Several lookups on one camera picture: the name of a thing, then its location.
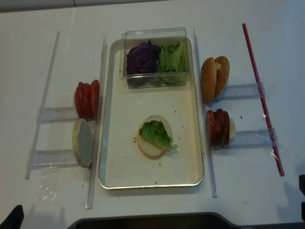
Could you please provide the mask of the green lettuce leaf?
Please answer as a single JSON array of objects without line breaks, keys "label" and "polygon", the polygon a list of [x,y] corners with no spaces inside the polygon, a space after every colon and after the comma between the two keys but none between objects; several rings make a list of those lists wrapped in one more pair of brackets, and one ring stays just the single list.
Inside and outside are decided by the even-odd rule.
[{"label": "green lettuce leaf", "polygon": [[170,129],[162,121],[144,122],[139,129],[139,135],[145,141],[165,151],[177,149],[177,145],[173,143]]}]

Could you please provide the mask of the green lettuce pile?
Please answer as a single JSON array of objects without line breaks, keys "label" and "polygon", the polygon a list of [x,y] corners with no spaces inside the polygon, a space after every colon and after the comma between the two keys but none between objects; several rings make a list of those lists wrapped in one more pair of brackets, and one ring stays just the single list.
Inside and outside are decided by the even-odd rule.
[{"label": "green lettuce pile", "polygon": [[159,54],[159,65],[155,73],[161,75],[152,81],[153,86],[161,86],[162,82],[166,85],[182,85],[186,83],[187,63],[184,45],[180,41],[161,46]]}]

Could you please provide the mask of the front red meat slice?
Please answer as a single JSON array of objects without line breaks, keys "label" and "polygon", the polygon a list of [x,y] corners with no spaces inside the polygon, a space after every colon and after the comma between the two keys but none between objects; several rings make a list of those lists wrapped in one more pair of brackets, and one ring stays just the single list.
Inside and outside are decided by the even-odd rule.
[{"label": "front red meat slice", "polygon": [[210,146],[214,146],[216,141],[216,128],[215,128],[215,119],[212,110],[209,110],[206,113],[206,125],[208,128]]}]

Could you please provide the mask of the red meat slice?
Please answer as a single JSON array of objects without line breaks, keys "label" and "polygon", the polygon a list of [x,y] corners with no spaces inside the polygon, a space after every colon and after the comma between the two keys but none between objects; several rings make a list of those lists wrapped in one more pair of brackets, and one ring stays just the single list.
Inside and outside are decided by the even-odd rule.
[{"label": "red meat slice", "polygon": [[215,144],[218,145],[220,142],[220,135],[221,135],[221,127],[218,119],[217,112],[213,112],[214,121],[215,121],[215,131],[216,131],[216,137],[215,137]]},{"label": "red meat slice", "polygon": [[224,135],[222,140],[222,145],[227,146],[229,144],[230,137],[230,118],[226,111],[223,111],[224,114]]},{"label": "red meat slice", "polygon": [[206,125],[208,128],[210,146],[214,146],[216,141],[216,128],[215,128],[215,119],[212,110],[209,110],[206,113]]},{"label": "red meat slice", "polygon": [[224,112],[222,109],[217,109],[216,114],[219,120],[219,143],[222,143],[223,137],[224,137],[224,131],[225,131],[225,121],[224,121]]}]

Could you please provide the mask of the middle tomato slice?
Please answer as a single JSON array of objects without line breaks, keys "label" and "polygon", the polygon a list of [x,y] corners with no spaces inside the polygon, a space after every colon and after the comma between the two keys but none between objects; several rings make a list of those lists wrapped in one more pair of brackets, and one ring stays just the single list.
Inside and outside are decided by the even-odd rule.
[{"label": "middle tomato slice", "polygon": [[90,106],[90,85],[88,83],[85,83],[83,86],[83,106],[85,115],[84,117],[86,119],[89,119],[92,117],[92,111]]}]

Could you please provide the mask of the clear holder meat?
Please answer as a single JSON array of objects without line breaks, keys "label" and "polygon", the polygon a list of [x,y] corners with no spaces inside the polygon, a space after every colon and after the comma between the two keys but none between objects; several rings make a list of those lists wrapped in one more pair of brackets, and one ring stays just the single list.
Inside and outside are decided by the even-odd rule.
[{"label": "clear holder meat", "polygon": [[212,150],[221,149],[254,149],[278,146],[274,129],[261,129],[252,131],[237,131],[229,145],[212,146]]}]

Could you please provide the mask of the bun bottom on tray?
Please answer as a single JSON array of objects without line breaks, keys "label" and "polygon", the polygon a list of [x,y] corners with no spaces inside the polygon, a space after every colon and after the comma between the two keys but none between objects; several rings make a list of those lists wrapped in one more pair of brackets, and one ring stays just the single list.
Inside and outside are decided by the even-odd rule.
[{"label": "bun bottom on tray", "polygon": [[[162,121],[169,129],[170,126],[168,124],[168,122],[166,121],[166,119],[164,117],[162,117],[161,115],[158,114],[154,114],[151,115],[149,117],[147,117],[139,126],[139,129],[142,127],[144,122],[149,122],[151,120],[157,120],[157,121]],[[166,153],[167,151],[158,148],[152,144],[150,144],[149,142],[145,141],[140,135],[139,135],[139,129],[137,131],[137,143],[138,146],[140,148],[140,150],[147,156],[150,158],[159,158],[161,157],[164,153]]]}]

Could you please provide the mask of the front sesame bun top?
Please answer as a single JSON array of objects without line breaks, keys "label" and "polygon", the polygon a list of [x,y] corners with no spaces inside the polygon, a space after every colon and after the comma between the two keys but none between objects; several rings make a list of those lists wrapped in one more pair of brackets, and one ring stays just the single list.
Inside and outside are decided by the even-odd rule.
[{"label": "front sesame bun top", "polygon": [[216,66],[213,57],[206,59],[201,67],[201,89],[203,101],[210,104],[216,87]]}]

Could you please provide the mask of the sesame bun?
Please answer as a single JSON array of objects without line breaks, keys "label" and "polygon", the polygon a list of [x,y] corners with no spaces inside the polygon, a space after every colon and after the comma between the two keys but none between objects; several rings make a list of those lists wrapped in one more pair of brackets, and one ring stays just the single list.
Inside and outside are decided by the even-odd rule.
[{"label": "sesame bun", "polygon": [[210,104],[216,87],[216,66],[213,57],[206,59],[201,67],[201,89],[203,101]]},{"label": "sesame bun", "polygon": [[215,60],[216,85],[214,99],[218,98],[227,85],[230,73],[230,63],[227,57],[219,56]]}]

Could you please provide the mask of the rear sesame bun top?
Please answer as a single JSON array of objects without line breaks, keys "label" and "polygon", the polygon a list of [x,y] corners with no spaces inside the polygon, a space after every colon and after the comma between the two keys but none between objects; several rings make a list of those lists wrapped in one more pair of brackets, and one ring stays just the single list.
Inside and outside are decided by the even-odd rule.
[{"label": "rear sesame bun top", "polygon": [[227,85],[230,73],[230,63],[227,57],[219,56],[215,60],[216,85],[214,99],[218,98]]}]

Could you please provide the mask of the clear holder sesame buns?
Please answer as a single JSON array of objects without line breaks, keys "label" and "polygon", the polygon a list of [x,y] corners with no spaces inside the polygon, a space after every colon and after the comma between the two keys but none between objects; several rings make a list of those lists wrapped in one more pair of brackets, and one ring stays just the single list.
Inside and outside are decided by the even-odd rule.
[{"label": "clear holder sesame buns", "polygon": [[259,99],[264,97],[265,92],[262,83],[249,83],[226,86],[220,96],[214,99],[213,102],[222,100]]}]

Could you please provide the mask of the dark base panel bottom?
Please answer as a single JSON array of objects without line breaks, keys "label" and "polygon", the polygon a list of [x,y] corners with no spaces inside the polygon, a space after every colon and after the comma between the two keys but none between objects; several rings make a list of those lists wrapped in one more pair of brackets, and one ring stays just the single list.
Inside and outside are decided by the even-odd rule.
[{"label": "dark base panel bottom", "polygon": [[240,229],[213,214],[170,214],[134,217],[87,218],[70,229]]}]

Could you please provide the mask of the black object bottom left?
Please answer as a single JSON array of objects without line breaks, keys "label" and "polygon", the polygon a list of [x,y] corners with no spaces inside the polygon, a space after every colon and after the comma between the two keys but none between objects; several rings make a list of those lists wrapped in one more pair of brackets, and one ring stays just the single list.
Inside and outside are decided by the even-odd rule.
[{"label": "black object bottom left", "polygon": [[0,229],[20,229],[24,220],[23,206],[17,205],[0,224]]}]

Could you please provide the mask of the clear rail right of tray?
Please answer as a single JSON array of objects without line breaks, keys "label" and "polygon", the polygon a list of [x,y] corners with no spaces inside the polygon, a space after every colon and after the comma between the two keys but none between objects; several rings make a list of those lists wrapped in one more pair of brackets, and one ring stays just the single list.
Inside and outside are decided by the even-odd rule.
[{"label": "clear rail right of tray", "polygon": [[199,48],[198,48],[198,39],[195,33],[195,28],[193,28],[193,43],[194,43],[194,54],[195,54],[195,62],[196,62],[196,71],[198,75],[198,89],[199,89],[199,97],[200,97],[200,109],[202,112],[203,118],[203,132],[204,132],[204,145],[206,149],[205,158],[207,161],[207,168],[208,168],[208,175],[210,180],[210,187],[211,187],[211,194],[213,198],[217,198],[217,190],[216,190],[216,183],[215,183],[215,176],[214,176],[214,167],[213,167],[213,159],[211,156],[211,148],[209,145],[209,136],[208,130],[206,125],[206,110],[205,105],[203,102],[202,96],[202,87],[201,87],[201,62],[200,62],[200,55],[199,55]]}]

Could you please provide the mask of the red plastic rail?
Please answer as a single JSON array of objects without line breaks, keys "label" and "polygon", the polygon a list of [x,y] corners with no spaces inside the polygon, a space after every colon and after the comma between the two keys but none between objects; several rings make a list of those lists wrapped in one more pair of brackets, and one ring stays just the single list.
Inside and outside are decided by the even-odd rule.
[{"label": "red plastic rail", "polygon": [[262,84],[262,82],[260,80],[260,77],[259,77],[259,74],[258,74],[257,66],[256,66],[255,59],[254,59],[253,50],[252,50],[252,47],[251,47],[251,42],[250,42],[250,39],[249,39],[249,34],[248,34],[247,27],[246,27],[245,23],[242,24],[242,28],[243,28],[243,32],[244,32],[244,37],[245,37],[248,53],[249,53],[250,60],[251,60],[252,69],[253,69],[253,72],[254,72],[255,81],[256,81],[258,91],[259,91],[259,94],[260,94],[260,100],[261,100],[263,114],[264,114],[263,116],[264,116],[264,119],[266,121],[267,129],[268,129],[268,132],[269,132],[269,137],[270,137],[270,140],[271,140],[271,143],[272,143],[273,151],[272,151],[271,155],[272,155],[272,157],[274,159],[274,162],[277,166],[279,176],[284,177],[285,173],[284,173],[283,166],[282,166],[282,163],[281,163],[281,159],[280,159],[280,156],[279,156],[278,142],[277,142],[277,138],[276,138],[276,133],[275,133],[275,130],[272,126],[272,123],[271,123],[271,120],[270,120],[270,115],[268,113],[268,108],[267,108],[267,105],[266,105],[266,102],[265,102],[264,87],[263,87],[263,84]]}]

